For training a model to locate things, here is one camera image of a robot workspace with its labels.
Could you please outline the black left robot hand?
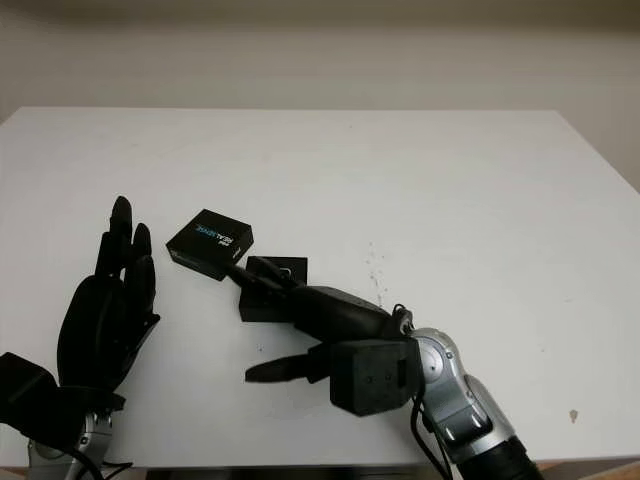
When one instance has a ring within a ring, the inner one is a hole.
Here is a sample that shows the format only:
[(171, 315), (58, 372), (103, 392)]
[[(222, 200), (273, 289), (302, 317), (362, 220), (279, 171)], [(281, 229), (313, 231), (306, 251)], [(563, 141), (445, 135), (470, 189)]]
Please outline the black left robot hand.
[(160, 320), (154, 312), (156, 273), (149, 228), (132, 221), (116, 198), (100, 240), (94, 273), (78, 285), (57, 346), (59, 383), (115, 391)]

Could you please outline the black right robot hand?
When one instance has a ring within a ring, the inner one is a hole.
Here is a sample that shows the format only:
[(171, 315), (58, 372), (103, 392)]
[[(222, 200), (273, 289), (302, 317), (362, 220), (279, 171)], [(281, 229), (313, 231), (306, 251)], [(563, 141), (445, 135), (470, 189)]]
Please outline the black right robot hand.
[(227, 275), (243, 292), (263, 299), (284, 321), (320, 344), (305, 354), (247, 369), (247, 383), (280, 383), (300, 378), (316, 383), (329, 376), (333, 345), (345, 341), (400, 340), (413, 329), (412, 313), (402, 304), (387, 312), (343, 290), (306, 285), (287, 277), (263, 257), (257, 262), (258, 273), (230, 265)]

